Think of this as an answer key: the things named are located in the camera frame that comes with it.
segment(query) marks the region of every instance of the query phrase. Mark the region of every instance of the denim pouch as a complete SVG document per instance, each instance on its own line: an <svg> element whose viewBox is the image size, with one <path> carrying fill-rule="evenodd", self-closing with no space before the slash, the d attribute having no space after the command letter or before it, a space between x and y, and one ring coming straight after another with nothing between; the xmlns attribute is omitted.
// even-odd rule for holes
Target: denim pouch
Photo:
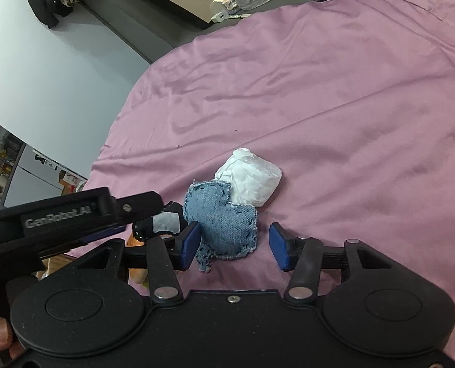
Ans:
<svg viewBox="0 0 455 368"><path fill-rule="evenodd" d="M230 189L228 182L195 182L185 195L183 216L202 226L195 256L200 271L209 272L213 259L239 259L256 249L256 208L231 203Z"/></svg>

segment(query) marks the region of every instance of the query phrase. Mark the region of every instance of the orange object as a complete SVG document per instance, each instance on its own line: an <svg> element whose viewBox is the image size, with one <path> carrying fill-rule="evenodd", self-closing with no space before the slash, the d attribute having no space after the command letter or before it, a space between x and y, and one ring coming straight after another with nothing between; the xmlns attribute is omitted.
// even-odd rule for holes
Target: orange object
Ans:
<svg viewBox="0 0 455 368"><path fill-rule="evenodd" d="M130 234L130 237L126 243L127 247L143 246L143 245L144 245L144 242L139 241L136 238L134 238L134 234L132 234L132 233ZM147 279L147 268L130 268L129 275L136 284L142 284Z"/></svg>

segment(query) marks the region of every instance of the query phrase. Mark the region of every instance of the satin fabric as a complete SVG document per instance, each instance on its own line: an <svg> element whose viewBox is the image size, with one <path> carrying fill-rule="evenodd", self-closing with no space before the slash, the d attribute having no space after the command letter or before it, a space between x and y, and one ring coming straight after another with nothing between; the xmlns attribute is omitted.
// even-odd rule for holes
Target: satin fabric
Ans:
<svg viewBox="0 0 455 368"><path fill-rule="evenodd" d="M455 302L455 0L311 2L197 37L137 82L87 188L183 202L239 147L283 171L258 248L209 274L194 262L184 291L282 291L277 221L327 245L359 238ZM320 292L336 278L322 273Z"/></svg>

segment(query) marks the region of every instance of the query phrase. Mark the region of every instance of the label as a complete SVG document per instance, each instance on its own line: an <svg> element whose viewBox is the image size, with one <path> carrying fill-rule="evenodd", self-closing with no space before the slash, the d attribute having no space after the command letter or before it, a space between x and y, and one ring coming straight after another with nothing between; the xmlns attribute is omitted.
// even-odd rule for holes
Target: label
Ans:
<svg viewBox="0 0 455 368"><path fill-rule="evenodd" d="M240 8L236 4L236 0L213 0L210 9L212 13L219 13L223 10L226 10L227 13L236 13Z"/></svg>
<svg viewBox="0 0 455 368"><path fill-rule="evenodd" d="M94 201L82 201L25 214L21 216L21 222L25 227L25 234L31 236L54 227L78 224L89 216L100 216Z"/></svg>

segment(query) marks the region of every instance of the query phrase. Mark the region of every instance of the blue gripper pad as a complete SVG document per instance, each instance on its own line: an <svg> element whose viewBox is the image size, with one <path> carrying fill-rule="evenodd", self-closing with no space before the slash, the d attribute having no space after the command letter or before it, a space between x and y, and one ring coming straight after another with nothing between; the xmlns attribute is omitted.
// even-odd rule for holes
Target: blue gripper pad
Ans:
<svg viewBox="0 0 455 368"><path fill-rule="evenodd" d="M94 232L92 234L86 235L80 239L81 242L84 242L86 244L98 240L102 240L103 238L124 232L126 229L126 226L117 226L113 228L107 228L106 230Z"/></svg>
<svg viewBox="0 0 455 368"><path fill-rule="evenodd" d="M190 267L197 250L199 249L202 236L202 227L197 223L188 236L183 240L181 245L181 266L184 270Z"/></svg>
<svg viewBox="0 0 455 368"><path fill-rule="evenodd" d="M270 249L277 260L278 267L283 271L292 271L297 264L297 253L294 253L294 240L287 236L278 223L272 223L268 230Z"/></svg>

